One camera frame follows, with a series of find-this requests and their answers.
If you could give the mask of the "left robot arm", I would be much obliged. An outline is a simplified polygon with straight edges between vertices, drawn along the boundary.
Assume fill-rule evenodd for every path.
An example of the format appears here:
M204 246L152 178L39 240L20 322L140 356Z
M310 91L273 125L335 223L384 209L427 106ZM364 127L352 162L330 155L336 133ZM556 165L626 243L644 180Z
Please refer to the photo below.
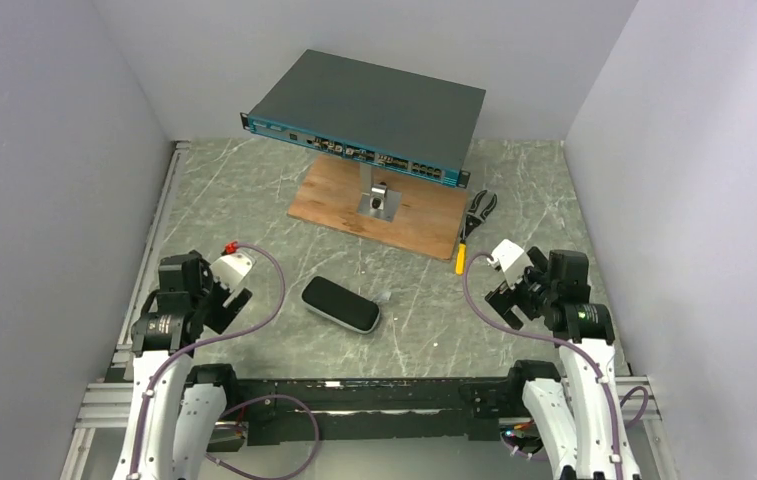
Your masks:
M216 422L239 401L236 374L194 362L190 345L205 329L222 333L251 299L241 283L254 261L197 251L160 261L157 288L131 329L132 400L113 476L195 479Z

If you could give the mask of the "grey black umbrella case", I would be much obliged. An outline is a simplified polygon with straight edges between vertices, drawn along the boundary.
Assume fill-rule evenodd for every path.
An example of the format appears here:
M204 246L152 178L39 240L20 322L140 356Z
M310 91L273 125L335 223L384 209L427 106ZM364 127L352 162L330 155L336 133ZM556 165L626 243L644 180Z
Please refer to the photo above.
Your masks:
M360 334L371 333L380 319L376 302L321 276L311 279L301 299L320 317Z

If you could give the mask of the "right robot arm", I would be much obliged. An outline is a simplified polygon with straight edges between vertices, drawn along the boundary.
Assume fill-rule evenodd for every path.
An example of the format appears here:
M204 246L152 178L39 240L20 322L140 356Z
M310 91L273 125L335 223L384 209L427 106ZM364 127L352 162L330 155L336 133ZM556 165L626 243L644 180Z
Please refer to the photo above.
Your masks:
M639 479L627 438L607 306L591 300L589 259L577 251L523 249L501 241L486 257L505 279L485 300L514 330L540 318L561 364L519 365L521 400L555 479Z

